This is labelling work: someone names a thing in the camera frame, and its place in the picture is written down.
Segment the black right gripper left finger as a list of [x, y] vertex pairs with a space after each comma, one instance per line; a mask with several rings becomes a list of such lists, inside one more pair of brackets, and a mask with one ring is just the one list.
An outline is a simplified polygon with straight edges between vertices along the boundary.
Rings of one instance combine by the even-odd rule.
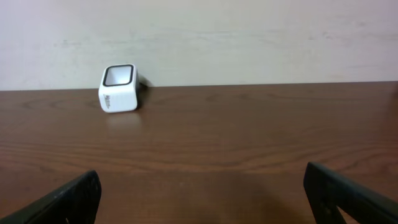
[[96, 171], [88, 171], [28, 206], [1, 219], [2, 224], [94, 224], [101, 199]]

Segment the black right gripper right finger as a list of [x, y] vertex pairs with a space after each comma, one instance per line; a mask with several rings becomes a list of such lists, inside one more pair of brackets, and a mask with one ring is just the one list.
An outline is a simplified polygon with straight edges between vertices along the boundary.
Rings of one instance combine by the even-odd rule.
[[397, 202], [321, 164], [307, 164], [303, 186], [317, 223], [345, 223], [341, 211], [358, 223], [397, 223]]

